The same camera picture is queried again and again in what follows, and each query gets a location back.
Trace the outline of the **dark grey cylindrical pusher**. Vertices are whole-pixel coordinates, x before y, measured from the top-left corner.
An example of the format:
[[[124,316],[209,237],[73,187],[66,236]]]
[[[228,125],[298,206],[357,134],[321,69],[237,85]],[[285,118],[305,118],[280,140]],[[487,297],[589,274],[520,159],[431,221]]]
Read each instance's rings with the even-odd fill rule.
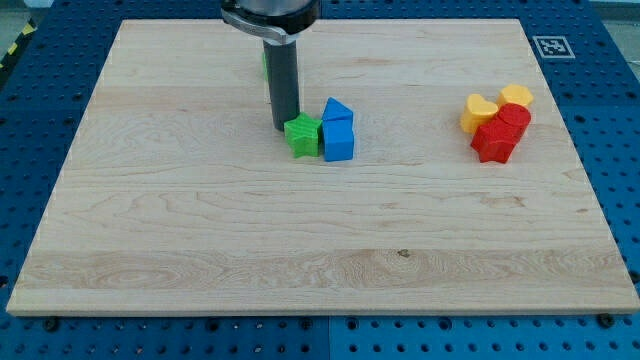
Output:
[[[273,125],[284,131],[284,124],[300,114],[296,42],[272,45],[263,42]]]

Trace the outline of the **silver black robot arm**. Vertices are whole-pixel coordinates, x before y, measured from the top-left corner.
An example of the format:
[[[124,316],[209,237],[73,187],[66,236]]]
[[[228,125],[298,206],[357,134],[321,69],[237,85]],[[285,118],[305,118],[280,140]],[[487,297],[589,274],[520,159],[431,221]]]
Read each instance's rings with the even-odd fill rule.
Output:
[[[296,41],[320,16],[319,0],[223,0],[223,21],[263,41],[274,128],[300,114]]]

